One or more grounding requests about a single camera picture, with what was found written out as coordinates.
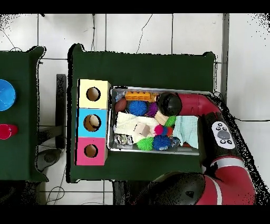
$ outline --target light blue towel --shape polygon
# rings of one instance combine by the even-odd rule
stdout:
[[[173,137],[180,139],[180,145],[188,143],[193,148],[198,148],[198,117],[196,116],[177,116],[175,128],[172,132]]]

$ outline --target red cup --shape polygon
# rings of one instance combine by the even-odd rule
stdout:
[[[16,125],[0,124],[0,139],[6,140],[18,132]]]

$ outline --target green spiky ball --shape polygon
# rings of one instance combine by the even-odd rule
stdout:
[[[151,151],[153,149],[152,145],[153,141],[154,141],[153,137],[144,138],[137,142],[137,146],[140,150]]]
[[[171,117],[168,118],[168,120],[166,121],[164,126],[165,127],[170,127],[170,126],[175,124],[175,121],[176,121],[176,116],[171,116]]]

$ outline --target fabric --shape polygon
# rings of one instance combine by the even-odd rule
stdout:
[[[159,124],[156,119],[151,118],[151,117],[137,117],[135,115],[126,114],[123,112],[118,112],[116,129],[115,129],[114,133],[122,134],[122,135],[131,135],[132,140],[135,144],[139,140],[142,140],[143,138],[145,138],[142,135],[134,132],[135,125],[138,122],[146,124],[150,127],[150,132],[147,135],[147,137],[154,137],[155,136],[154,128]]]
[[[198,148],[198,117],[196,116],[177,116],[173,137],[180,139],[180,145],[188,143],[193,148]]]

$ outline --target yellow cube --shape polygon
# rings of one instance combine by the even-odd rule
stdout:
[[[79,79],[79,107],[91,109],[108,109],[111,85],[107,81]]]

